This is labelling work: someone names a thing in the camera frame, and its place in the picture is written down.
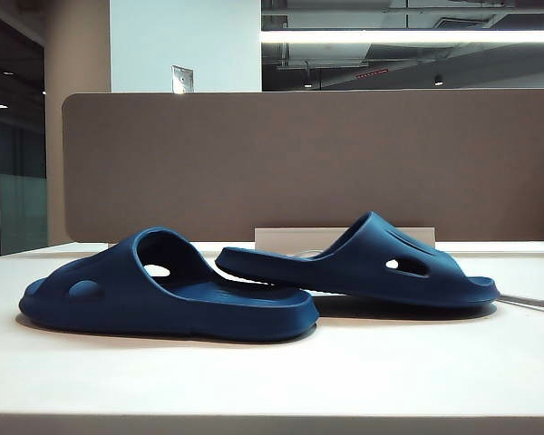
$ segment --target white desk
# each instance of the white desk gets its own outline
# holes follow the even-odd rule
[[[212,261],[221,246],[200,244]],[[105,247],[0,257],[0,434],[544,433],[543,309],[445,320],[324,295],[316,329],[276,344],[57,333],[19,314],[30,282]],[[544,298],[544,242],[441,247]]]

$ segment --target white wall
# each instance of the white wall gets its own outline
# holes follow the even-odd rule
[[[171,66],[196,92],[258,92],[260,0],[111,0],[113,92],[171,92]]]

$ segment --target ceiling light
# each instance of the ceiling light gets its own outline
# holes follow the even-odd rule
[[[544,43],[544,30],[279,30],[260,32],[263,44]]]

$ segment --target strap cutout hole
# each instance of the strap cutout hole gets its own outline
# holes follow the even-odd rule
[[[162,276],[169,276],[171,274],[170,270],[158,265],[145,265],[143,267],[145,269],[145,272],[149,274],[149,276],[155,277],[162,277]]]
[[[429,274],[429,267],[419,260],[413,258],[393,258],[387,261],[385,264],[389,269],[396,272],[405,274],[427,276]]]

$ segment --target navy blue slipper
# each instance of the navy blue slipper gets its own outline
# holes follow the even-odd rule
[[[151,276],[145,266],[166,276]],[[267,342],[314,325],[297,288],[229,281],[179,234],[154,227],[30,284],[20,310],[44,326],[104,334],[205,335]]]
[[[407,236],[374,212],[317,256],[227,247],[216,264],[252,281],[412,305],[472,307],[499,295],[491,278],[467,277],[449,254]]]

